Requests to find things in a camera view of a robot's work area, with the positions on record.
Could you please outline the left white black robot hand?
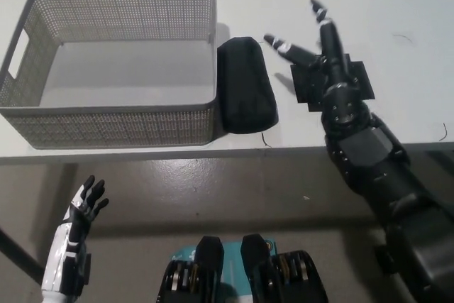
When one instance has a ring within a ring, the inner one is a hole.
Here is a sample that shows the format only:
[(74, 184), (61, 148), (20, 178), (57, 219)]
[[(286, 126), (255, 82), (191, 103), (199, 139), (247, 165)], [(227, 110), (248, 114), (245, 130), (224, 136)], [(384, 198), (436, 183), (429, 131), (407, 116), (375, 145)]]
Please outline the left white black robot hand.
[(93, 221), (109, 203), (104, 198), (105, 181), (87, 178), (73, 196), (65, 215), (56, 228), (48, 253), (41, 290), (76, 299), (88, 284), (91, 255), (86, 239)]

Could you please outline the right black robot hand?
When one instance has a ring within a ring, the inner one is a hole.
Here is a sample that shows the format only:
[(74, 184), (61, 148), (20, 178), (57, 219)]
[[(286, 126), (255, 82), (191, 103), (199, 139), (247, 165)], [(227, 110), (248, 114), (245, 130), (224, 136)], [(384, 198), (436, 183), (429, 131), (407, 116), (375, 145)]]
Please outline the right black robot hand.
[(326, 134), (349, 136), (369, 124), (370, 112), (361, 99), (360, 86), (350, 71), (341, 37), (328, 9), (310, 0), (319, 28), (319, 54), (266, 33), (263, 40), (287, 62), (324, 76), (321, 120)]

